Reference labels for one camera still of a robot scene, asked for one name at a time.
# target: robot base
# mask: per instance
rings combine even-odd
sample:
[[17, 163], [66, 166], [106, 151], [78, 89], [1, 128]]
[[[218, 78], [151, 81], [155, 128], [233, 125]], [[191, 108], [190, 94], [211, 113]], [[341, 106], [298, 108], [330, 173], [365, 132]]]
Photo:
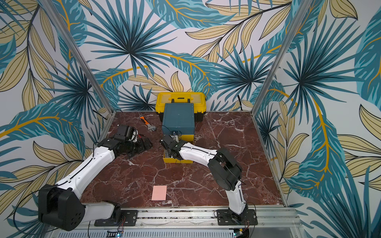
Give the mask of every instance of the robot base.
[[250, 225], [258, 225], [257, 216], [253, 209], [248, 209], [242, 217], [238, 217], [229, 209], [217, 210], [217, 220], [218, 225], [247, 225], [246, 221], [249, 221]]
[[125, 227], [134, 227], [136, 223], [138, 211], [137, 210], [121, 210], [120, 211], [120, 219], [118, 222], [116, 222], [114, 219], [99, 219], [96, 220], [94, 223], [95, 227], [118, 227], [118, 226], [125, 226]]

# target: pink sticky note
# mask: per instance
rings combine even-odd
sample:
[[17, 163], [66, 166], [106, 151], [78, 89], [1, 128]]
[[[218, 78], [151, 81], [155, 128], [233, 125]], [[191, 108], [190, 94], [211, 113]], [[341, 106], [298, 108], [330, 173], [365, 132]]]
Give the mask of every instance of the pink sticky note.
[[165, 201], [166, 200], [166, 185], [155, 185], [152, 190], [152, 201]]

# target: marble table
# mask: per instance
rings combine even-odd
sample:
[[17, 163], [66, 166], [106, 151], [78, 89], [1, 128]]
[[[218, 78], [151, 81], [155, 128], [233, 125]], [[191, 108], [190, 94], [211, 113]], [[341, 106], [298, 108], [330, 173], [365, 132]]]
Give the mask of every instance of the marble table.
[[[144, 112], [146, 120], [161, 124], [155, 112]], [[118, 112], [109, 129], [117, 125], [137, 128], [150, 138], [153, 147], [129, 159], [121, 155], [107, 165], [88, 185], [81, 202], [110, 200], [123, 207], [225, 206], [225, 191], [214, 181], [210, 170], [197, 163], [166, 164], [159, 144], [162, 130], [148, 132], [137, 112]], [[196, 123], [195, 145], [218, 149], [226, 147], [242, 165], [243, 195], [258, 205], [282, 204], [282, 200], [249, 112], [208, 112]], [[166, 201], [151, 201], [154, 185], [167, 185]]]

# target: black mounting plate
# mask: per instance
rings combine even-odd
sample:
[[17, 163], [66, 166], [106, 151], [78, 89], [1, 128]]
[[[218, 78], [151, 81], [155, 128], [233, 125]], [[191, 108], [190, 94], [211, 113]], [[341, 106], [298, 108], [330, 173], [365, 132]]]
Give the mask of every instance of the black mounting plate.
[[[123, 226], [125, 227], [134, 227], [136, 223], [136, 218], [138, 217], [138, 211], [137, 210], [121, 210], [120, 217], [124, 220], [124, 217], [126, 217], [126, 220], [124, 221]], [[95, 227], [118, 227], [121, 225], [121, 221], [114, 222], [111, 219], [99, 219], [96, 220], [94, 223]]]
[[255, 214], [255, 210], [253, 210], [253, 209], [247, 210], [246, 217], [242, 218], [241, 224], [236, 224], [232, 220], [231, 217], [232, 217], [232, 211], [231, 210], [228, 210], [228, 209], [217, 210], [218, 225], [247, 225], [247, 224], [245, 224], [245, 221], [247, 221], [247, 220], [249, 221], [250, 225], [258, 225], [257, 216]]

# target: vent grille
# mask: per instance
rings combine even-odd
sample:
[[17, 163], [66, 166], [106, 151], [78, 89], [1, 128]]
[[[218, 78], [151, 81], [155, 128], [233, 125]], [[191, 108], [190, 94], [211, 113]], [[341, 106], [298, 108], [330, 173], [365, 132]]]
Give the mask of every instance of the vent grille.
[[[105, 238], [107, 230], [90, 230], [90, 238]], [[232, 238], [229, 229], [125, 229], [124, 238]], [[87, 230], [61, 231], [58, 238], [87, 238]]]

